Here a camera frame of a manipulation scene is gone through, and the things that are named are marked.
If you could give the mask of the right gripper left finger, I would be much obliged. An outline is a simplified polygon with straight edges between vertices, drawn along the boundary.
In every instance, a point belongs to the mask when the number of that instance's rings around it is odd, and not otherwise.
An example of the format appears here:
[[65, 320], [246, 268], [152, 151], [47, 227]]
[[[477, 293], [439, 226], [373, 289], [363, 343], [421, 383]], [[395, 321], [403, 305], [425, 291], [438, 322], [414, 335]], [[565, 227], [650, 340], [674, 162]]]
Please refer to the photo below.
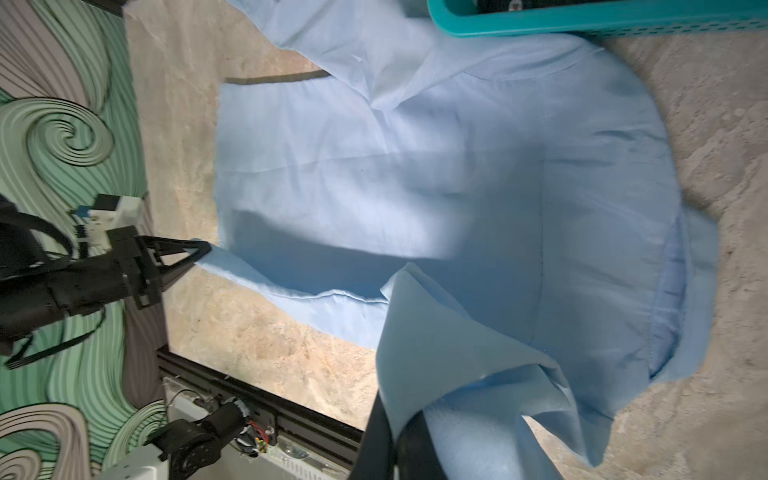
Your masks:
[[376, 395], [349, 480], [392, 480], [395, 447], [380, 394]]

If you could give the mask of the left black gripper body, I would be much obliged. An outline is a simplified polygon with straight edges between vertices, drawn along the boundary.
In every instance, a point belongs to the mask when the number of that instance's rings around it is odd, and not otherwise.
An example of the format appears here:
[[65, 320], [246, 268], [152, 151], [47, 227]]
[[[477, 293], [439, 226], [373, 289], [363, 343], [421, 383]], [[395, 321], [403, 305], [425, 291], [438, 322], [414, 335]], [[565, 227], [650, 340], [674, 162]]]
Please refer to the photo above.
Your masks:
[[139, 310], [161, 301], [162, 261], [158, 237], [133, 227], [110, 230], [110, 251], [54, 271], [1, 282], [1, 340], [15, 342], [75, 315], [131, 299]]

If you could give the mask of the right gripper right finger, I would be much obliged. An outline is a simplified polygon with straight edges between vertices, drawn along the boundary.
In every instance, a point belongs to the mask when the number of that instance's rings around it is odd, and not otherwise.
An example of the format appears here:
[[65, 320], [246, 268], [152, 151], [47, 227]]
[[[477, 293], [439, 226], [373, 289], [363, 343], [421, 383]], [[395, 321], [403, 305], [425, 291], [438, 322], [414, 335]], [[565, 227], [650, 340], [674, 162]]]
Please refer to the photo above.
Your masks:
[[414, 415], [402, 430], [396, 445], [396, 466], [399, 479], [447, 480], [423, 412]]

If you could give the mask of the light blue long sleeve shirt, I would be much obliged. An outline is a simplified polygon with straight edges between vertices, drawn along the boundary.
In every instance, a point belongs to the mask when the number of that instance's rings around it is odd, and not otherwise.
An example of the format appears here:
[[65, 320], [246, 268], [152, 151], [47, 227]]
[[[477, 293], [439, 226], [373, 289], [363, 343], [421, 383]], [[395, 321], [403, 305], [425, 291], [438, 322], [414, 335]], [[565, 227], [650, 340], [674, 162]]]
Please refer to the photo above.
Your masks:
[[377, 354], [393, 443], [450, 479], [597, 466], [614, 417], [706, 356], [716, 223], [619, 58], [567, 34], [459, 39], [422, 1], [239, 1], [322, 78], [225, 84], [201, 263]]

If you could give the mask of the teal plastic basket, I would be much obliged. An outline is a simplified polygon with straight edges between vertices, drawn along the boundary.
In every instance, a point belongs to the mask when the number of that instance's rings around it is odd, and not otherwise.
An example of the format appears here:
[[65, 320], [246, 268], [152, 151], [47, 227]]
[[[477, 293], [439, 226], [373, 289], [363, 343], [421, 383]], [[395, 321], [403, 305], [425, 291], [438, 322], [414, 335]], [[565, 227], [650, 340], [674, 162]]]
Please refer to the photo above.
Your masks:
[[460, 38], [576, 33], [628, 37], [765, 29], [765, 1], [543, 1], [518, 11], [485, 12], [488, 1], [429, 1], [443, 32]]

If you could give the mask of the dark grey shirt in basket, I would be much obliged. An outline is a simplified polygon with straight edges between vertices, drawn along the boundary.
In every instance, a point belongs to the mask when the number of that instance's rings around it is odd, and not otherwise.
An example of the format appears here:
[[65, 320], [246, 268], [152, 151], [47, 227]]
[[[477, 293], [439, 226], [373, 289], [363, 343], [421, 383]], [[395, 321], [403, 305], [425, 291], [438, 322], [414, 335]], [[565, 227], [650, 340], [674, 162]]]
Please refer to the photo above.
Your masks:
[[479, 14], [491, 14], [563, 7], [601, 1], [602, 0], [476, 0], [474, 4]]

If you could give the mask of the black front mounting rail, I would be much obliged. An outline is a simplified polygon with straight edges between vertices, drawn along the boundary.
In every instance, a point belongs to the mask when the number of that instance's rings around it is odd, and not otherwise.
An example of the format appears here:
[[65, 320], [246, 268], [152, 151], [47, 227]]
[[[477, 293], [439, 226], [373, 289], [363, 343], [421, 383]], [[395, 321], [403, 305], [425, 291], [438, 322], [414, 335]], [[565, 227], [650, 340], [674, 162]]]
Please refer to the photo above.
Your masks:
[[290, 438], [311, 451], [349, 468], [357, 459], [363, 432], [308, 407], [206, 367], [163, 346], [157, 350], [160, 372], [198, 393], [195, 404], [208, 410], [224, 401], [244, 402], [250, 419], [269, 437], [272, 446]]

